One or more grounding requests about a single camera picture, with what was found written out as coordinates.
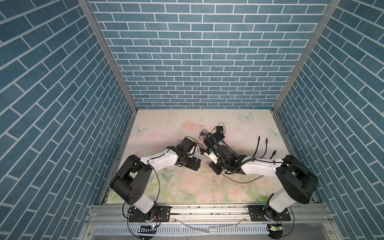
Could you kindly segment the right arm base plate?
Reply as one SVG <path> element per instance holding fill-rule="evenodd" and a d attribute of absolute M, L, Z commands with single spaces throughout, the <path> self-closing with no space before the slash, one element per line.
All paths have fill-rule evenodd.
<path fill-rule="evenodd" d="M 248 211 L 252 222 L 289 222 L 291 221 L 291 216 L 288 212 L 288 209 L 283 210 L 279 213 L 273 210 L 268 204 L 266 205 L 249 205 Z"/>

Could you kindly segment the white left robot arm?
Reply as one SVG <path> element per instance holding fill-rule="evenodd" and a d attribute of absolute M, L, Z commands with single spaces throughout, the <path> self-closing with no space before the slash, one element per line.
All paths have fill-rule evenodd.
<path fill-rule="evenodd" d="M 110 188 L 128 205 L 143 214 L 153 215 L 157 202 L 145 194 L 151 174 L 158 177 L 158 171 L 171 166 L 198 171 L 206 159 L 196 151 L 198 146 L 185 137 L 176 146 L 168 146 L 163 152 L 149 157 L 130 155 L 110 181 Z"/>

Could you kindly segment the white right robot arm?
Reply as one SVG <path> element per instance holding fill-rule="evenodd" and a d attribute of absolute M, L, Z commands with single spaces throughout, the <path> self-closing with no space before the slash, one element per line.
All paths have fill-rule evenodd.
<path fill-rule="evenodd" d="M 225 145 L 211 150 L 210 168 L 217 174 L 259 175 L 280 181 L 281 189 L 273 193 L 264 206 L 265 214 L 282 213 L 295 203 L 308 204 L 317 189 L 318 178 L 294 156 L 265 160 L 236 155 Z"/>

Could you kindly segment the white box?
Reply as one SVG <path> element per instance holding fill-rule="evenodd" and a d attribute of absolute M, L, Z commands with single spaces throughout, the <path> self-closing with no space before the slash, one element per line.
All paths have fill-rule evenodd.
<path fill-rule="evenodd" d="M 194 157 L 198 160 L 200 160 L 200 165 L 203 164 L 203 162 L 205 161 L 206 157 L 200 153 L 195 153 L 194 154 Z"/>

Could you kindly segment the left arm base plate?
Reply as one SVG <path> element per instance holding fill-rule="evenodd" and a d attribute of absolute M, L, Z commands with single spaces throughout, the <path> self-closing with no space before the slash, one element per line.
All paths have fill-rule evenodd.
<path fill-rule="evenodd" d="M 129 211 L 129 222 L 144 223 L 144 222 L 169 222 L 171 215 L 171 206 L 154 206 L 146 214 L 142 213 L 136 207 Z"/>

